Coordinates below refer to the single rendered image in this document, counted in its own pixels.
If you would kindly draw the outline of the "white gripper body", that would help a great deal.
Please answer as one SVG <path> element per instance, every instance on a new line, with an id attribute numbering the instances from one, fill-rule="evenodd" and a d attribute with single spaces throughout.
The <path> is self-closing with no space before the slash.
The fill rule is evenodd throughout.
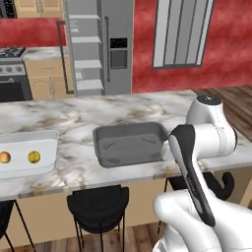
<path id="1" fill-rule="evenodd" d="M 169 160 L 172 158 L 172 154 L 169 148 L 169 142 L 164 141 L 162 145 L 161 155 L 163 160 Z"/>

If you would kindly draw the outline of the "grey steel fridge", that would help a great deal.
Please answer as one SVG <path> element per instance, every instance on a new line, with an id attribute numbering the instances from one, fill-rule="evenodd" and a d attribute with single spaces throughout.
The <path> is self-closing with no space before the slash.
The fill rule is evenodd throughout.
<path id="1" fill-rule="evenodd" d="M 74 95 L 130 93 L 134 0 L 63 0 L 63 8 Z M 109 19 L 110 83 L 105 16 Z"/>

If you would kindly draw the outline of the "yellow lemon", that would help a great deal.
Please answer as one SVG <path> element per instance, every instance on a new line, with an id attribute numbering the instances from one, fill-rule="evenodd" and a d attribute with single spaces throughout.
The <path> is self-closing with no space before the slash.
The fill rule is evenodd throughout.
<path id="1" fill-rule="evenodd" d="M 38 163 L 40 161 L 40 153 L 38 151 L 31 151 L 28 155 L 30 163 Z"/>

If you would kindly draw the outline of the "white tupperware container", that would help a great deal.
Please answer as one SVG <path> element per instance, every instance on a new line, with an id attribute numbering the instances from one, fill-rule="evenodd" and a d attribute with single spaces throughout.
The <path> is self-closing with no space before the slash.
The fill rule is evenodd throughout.
<path id="1" fill-rule="evenodd" d="M 56 166 L 59 133 L 54 130 L 20 132 L 0 135 L 0 153 L 8 152 L 11 160 L 0 162 L 0 179 L 41 175 L 51 172 Z M 38 163 L 30 163 L 31 151 L 40 153 Z"/>

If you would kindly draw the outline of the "steel stove with oven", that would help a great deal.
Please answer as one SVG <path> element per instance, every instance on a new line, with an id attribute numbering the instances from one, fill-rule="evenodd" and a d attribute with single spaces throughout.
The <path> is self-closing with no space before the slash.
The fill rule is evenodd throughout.
<path id="1" fill-rule="evenodd" d="M 0 102 L 32 100 L 24 47 L 0 48 Z"/>

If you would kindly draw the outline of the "grey framed window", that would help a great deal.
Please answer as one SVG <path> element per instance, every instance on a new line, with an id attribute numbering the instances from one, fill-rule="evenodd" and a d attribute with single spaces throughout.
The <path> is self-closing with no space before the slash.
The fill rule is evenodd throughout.
<path id="1" fill-rule="evenodd" d="M 157 0 L 154 69 L 203 64 L 215 0 Z"/>

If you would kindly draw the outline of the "beige base cupboards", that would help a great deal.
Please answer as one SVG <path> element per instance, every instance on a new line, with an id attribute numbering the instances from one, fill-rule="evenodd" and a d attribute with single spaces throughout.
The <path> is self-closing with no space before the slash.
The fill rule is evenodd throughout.
<path id="1" fill-rule="evenodd" d="M 60 59 L 26 60 L 31 95 L 34 100 L 60 99 L 73 97 L 66 94 L 65 83 L 68 89 L 73 89 L 70 62 L 65 60 L 67 80 L 64 80 L 62 61 Z"/>

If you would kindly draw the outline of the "dark range hood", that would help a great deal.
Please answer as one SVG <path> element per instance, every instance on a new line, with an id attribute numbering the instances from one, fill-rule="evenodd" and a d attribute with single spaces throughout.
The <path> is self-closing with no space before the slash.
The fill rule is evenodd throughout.
<path id="1" fill-rule="evenodd" d="M 16 17 L 14 0 L 0 0 L 0 19 L 15 19 Z"/>

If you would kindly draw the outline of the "beige wall cupboards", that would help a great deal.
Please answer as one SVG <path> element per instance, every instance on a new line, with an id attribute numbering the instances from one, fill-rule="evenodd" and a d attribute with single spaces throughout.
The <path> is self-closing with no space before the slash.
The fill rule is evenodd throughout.
<path id="1" fill-rule="evenodd" d="M 19 18 L 62 18 L 63 0 L 14 0 Z"/>

